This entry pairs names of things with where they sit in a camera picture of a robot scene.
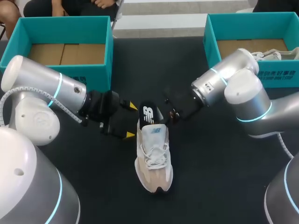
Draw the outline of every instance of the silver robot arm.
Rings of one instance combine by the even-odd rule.
[[[120,138],[125,138],[127,133],[110,127],[111,116],[119,106],[135,110],[130,101],[120,99],[113,91],[87,92],[84,84],[22,56],[15,56],[8,64],[1,88],[6,92],[5,96],[12,94],[9,127],[38,146],[52,142],[60,130],[59,120],[50,106],[61,107],[84,126],[88,120],[100,122],[102,133]],[[1,101],[0,126],[3,126],[3,98]]]
[[[247,133],[263,138],[299,126],[299,92],[270,100],[257,74],[259,67],[245,49],[238,49],[197,78],[191,93],[165,91],[172,120],[186,119],[204,106],[226,98]]]

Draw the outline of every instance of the cardboard box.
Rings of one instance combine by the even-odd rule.
[[[20,18],[0,62],[2,72],[15,55],[72,77],[86,84],[89,91],[107,91],[113,61],[110,18]]]
[[[282,51],[299,47],[296,13],[209,14],[204,47],[209,67],[238,48],[250,52]],[[299,87],[299,60],[259,61],[264,87]]]

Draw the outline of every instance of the shoe sole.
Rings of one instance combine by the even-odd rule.
[[[140,177],[140,174],[139,174],[139,171],[138,171],[138,164],[137,164],[137,159],[138,158],[136,158],[136,160],[135,160],[135,170],[136,170],[136,173],[137,173],[137,176],[138,176],[138,179],[140,180],[140,182],[141,182],[141,184],[142,184],[142,186],[148,191],[148,192],[150,192],[150,193],[157,193],[157,192],[164,192],[164,193],[166,193],[167,191],[169,191],[169,189],[170,189],[170,187],[171,187],[171,185],[172,185],[172,180],[173,180],[173,170],[172,170],[172,165],[171,165],[171,173],[170,173],[170,179],[171,179],[171,184],[170,184],[170,186],[169,186],[169,188],[167,189],[167,190],[163,190],[161,187],[158,187],[157,189],[156,189],[156,191],[155,192],[151,192],[150,190],[148,190],[147,188],[146,188],[146,186],[143,184],[143,182],[141,181],[141,177]]]

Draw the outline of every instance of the person's hand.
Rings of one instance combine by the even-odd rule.
[[[60,4],[52,5],[52,16],[67,16],[67,12]]]
[[[104,9],[112,6],[115,1],[114,0],[91,0],[92,3],[95,3],[98,7]]]

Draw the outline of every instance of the sneaker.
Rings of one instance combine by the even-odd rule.
[[[265,53],[254,52],[252,56],[257,61],[276,61],[276,60],[299,60],[299,47],[292,51],[279,51],[276,49],[268,50]]]
[[[168,191],[173,179],[168,128],[159,123],[161,120],[163,116],[154,103],[140,105],[135,169],[141,184],[151,193]]]

